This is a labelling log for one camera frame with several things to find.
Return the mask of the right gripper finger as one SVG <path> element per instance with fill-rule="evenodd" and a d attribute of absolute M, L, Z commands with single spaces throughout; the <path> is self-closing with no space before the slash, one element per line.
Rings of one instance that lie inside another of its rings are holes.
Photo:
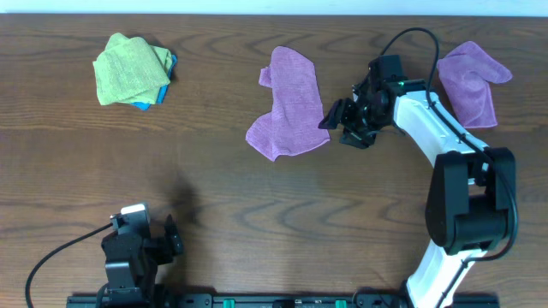
<path fill-rule="evenodd" d="M 358 149 L 366 149 L 375 143 L 376 135 L 377 134 L 374 132 L 355 133 L 348 129 L 344 129 L 339 142 L 343 145 L 350 145 Z"/>
<path fill-rule="evenodd" d="M 345 110 L 348 106 L 348 99 L 338 99 L 332 106 L 324 119 L 318 124 L 319 129 L 336 129 L 341 123 Z"/>

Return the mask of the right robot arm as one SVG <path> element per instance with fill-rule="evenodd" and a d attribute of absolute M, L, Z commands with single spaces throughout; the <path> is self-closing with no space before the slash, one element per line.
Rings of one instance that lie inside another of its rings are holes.
<path fill-rule="evenodd" d="M 515 158 L 463 128 L 424 80 L 392 75 L 364 81 L 319 123 L 343 127 L 341 141 L 366 149 L 383 127 L 409 135 L 433 166 L 425 220 L 430 242 L 389 307 L 486 307 L 494 298 L 457 297 L 470 268 L 504 256 L 515 243 Z"/>

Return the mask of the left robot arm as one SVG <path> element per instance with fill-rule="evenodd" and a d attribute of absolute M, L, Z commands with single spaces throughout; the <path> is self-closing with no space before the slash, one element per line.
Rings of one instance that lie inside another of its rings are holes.
<path fill-rule="evenodd" d="M 146 214 L 116 214 L 114 232 L 103 238 L 107 284 L 98 293 L 98 307 L 176 307 L 176 297 L 156 283 L 158 267 L 183 253 L 182 238 L 172 216 L 164 234 L 151 236 Z"/>

